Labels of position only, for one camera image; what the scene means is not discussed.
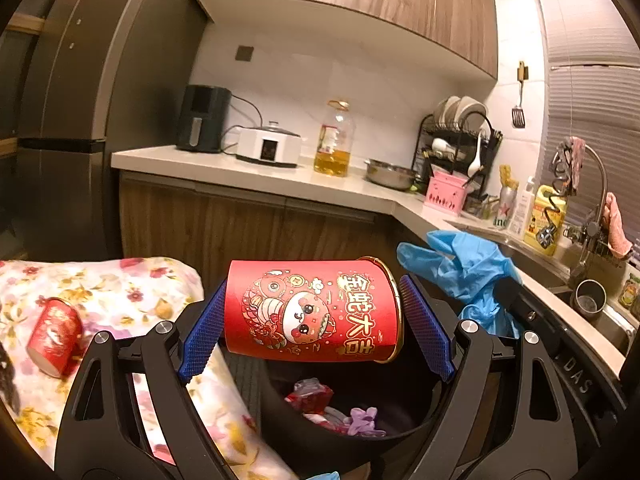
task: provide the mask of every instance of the pink utensil holder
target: pink utensil holder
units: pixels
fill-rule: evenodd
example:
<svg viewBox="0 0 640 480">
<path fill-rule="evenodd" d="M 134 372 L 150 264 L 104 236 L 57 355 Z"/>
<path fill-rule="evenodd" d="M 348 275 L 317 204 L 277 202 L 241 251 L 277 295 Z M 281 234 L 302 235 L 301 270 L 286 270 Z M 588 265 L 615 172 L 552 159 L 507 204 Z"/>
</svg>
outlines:
<svg viewBox="0 0 640 480">
<path fill-rule="evenodd" d="M 425 205 L 460 216 L 466 198 L 466 188 L 462 187 L 465 182 L 466 179 L 461 176 L 435 172 L 429 180 L 429 188 L 424 197 Z"/>
</svg>

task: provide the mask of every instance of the refrigerator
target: refrigerator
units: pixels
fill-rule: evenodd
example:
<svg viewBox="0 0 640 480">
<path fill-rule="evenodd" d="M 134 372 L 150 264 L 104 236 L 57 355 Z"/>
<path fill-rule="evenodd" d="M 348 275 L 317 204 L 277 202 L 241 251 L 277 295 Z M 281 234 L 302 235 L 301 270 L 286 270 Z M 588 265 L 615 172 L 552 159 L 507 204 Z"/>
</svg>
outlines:
<svg viewBox="0 0 640 480">
<path fill-rule="evenodd" d="M 55 0 L 18 122 L 28 258 L 122 256 L 111 153 L 175 143 L 206 16 L 195 0 Z"/>
</svg>

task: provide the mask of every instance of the gold rim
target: gold rim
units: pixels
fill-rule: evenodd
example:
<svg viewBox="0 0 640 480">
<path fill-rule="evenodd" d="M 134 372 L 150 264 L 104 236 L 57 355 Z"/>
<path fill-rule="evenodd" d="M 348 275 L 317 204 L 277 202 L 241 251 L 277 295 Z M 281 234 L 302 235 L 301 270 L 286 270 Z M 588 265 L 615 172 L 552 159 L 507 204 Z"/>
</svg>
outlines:
<svg viewBox="0 0 640 480">
<path fill-rule="evenodd" d="M 400 293 L 398 292 L 398 286 L 396 285 L 396 280 L 394 279 L 393 274 L 382 260 L 373 256 L 362 256 L 358 259 L 368 260 L 382 269 L 382 271 L 385 273 L 386 280 L 389 282 L 389 285 L 391 285 L 391 290 L 394 294 L 394 300 L 396 302 L 396 314 L 398 315 L 398 336 L 396 337 L 396 346 L 392 354 L 387 359 L 385 359 L 384 361 L 376 361 L 381 365 L 387 364 L 398 357 L 398 354 L 402 350 L 402 345 L 404 344 L 404 323 L 402 322 L 402 303 L 400 302 Z"/>
<path fill-rule="evenodd" d="M 337 101 L 335 99 L 331 99 L 330 101 L 327 101 L 327 104 L 331 108 L 335 108 L 336 110 L 340 110 L 343 112 L 349 111 L 349 103 L 347 101 Z"/>
<path fill-rule="evenodd" d="M 74 308 L 74 306 L 72 304 L 70 304 L 67 300 L 63 300 L 62 298 L 59 298 L 57 296 L 49 296 L 45 301 L 48 302 L 49 300 L 58 300 L 60 303 L 64 303 L 66 306 L 68 306 L 69 308 L 73 309 L 73 311 L 76 314 L 78 313 L 78 311 Z"/>
</svg>

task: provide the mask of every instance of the blue latex glove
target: blue latex glove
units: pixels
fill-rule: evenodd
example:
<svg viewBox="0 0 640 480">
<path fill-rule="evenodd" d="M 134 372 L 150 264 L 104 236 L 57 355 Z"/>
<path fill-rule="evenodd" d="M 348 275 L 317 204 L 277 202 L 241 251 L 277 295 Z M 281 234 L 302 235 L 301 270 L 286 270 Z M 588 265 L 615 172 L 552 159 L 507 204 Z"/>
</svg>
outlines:
<svg viewBox="0 0 640 480">
<path fill-rule="evenodd" d="M 308 480 L 340 480 L 340 475 L 337 471 L 333 473 L 322 473 L 321 475 L 312 476 Z"/>
<path fill-rule="evenodd" d="M 500 278 L 511 276 L 521 283 L 511 259 L 502 256 L 498 245 L 457 231 L 432 231 L 426 241 L 434 250 L 399 244 L 400 264 L 462 301 L 466 307 L 460 319 L 473 319 L 491 334 L 519 337 L 520 326 L 494 300 L 494 284 Z"/>
</svg>

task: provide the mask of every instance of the jar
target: jar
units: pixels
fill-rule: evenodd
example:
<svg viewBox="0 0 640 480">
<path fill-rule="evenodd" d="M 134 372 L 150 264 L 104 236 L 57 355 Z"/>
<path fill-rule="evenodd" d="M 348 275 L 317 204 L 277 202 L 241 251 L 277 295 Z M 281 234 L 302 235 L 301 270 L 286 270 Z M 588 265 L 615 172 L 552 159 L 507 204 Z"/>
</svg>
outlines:
<svg viewBox="0 0 640 480">
<path fill-rule="evenodd" d="M 640 319 L 640 294 L 636 298 L 636 302 L 631 307 L 631 314 L 636 318 Z"/>
<path fill-rule="evenodd" d="M 355 131 L 349 103 L 332 100 L 327 105 L 320 127 L 314 170 L 334 176 L 346 176 Z"/>
<path fill-rule="evenodd" d="M 396 291 L 385 264 L 370 256 L 235 260 L 226 282 L 226 347 L 269 360 L 389 362 L 402 347 Z"/>
<path fill-rule="evenodd" d="M 625 286 L 622 288 L 622 293 L 618 298 L 618 303 L 625 308 L 631 309 L 636 302 L 636 298 L 640 294 L 640 278 L 635 274 L 629 274 L 629 279 L 626 280 Z"/>
</svg>

